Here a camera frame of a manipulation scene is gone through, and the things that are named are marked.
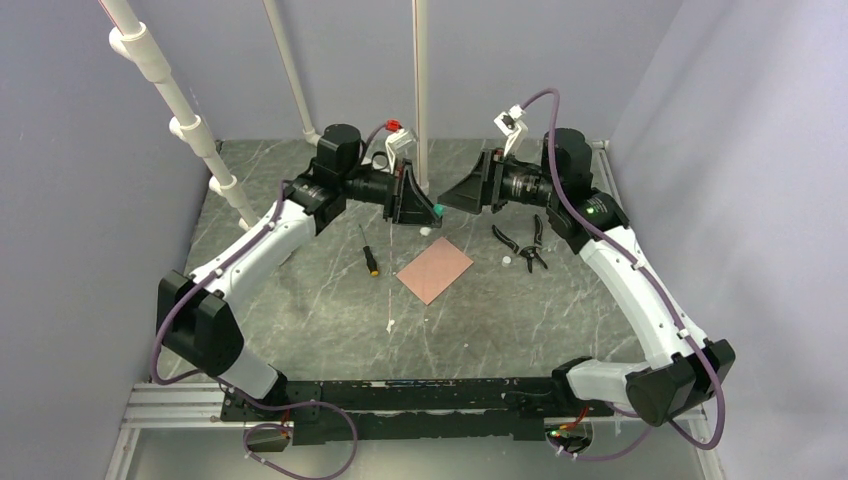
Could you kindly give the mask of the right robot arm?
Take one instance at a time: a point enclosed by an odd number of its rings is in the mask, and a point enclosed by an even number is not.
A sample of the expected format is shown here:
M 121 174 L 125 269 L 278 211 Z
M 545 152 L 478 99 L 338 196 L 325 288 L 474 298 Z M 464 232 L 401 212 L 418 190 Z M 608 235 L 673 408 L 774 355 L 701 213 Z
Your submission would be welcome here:
M 483 150 L 440 204 L 466 213 L 509 202 L 542 207 L 553 232 L 600 278 L 634 330 L 641 363 L 572 360 L 552 373 L 551 401 L 574 415 L 589 401 L 622 405 L 661 426 L 715 395 L 735 361 L 728 341 L 712 341 L 665 292 L 640 253 L 618 202 L 593 185 L 592 148 L 584 135 L 558 128 L 543 138 L 537 164 L 500 149 Z

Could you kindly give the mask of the pink envelope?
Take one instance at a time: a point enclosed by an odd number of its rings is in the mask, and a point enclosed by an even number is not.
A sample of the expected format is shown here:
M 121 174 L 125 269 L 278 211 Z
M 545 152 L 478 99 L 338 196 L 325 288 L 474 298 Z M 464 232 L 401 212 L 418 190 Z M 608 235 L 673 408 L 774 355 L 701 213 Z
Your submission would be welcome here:
M 472 264 L 470 257 L 441 237 L 401 269 L 397 278 L 425 305 L 430 305 Z

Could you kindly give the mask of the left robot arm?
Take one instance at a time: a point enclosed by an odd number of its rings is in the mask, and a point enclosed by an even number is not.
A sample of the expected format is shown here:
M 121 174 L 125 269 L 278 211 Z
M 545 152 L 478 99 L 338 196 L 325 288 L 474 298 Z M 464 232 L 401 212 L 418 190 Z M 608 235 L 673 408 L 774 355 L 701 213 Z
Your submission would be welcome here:
M 288 379 L 247 346 L 235 308 L 299 247 L 342 214 L 348 201 L 378 205 L 384 220 L 438 228 L 441 215 L 419 186 L 402 152 L 418 138 L 396 120 L 368 137 L 349 124 L 329 126 L 315 156 L 292 180 L 281 182 L 276 200 L 238 240 L 187 275 L 172 271 L 158 285 L 156 337 L 150 377 L 158 385 L 183 380 L 158 370 L 168 349 L 204 374 L 248 397 L 264 420 L 279 417 L 289 401 Z

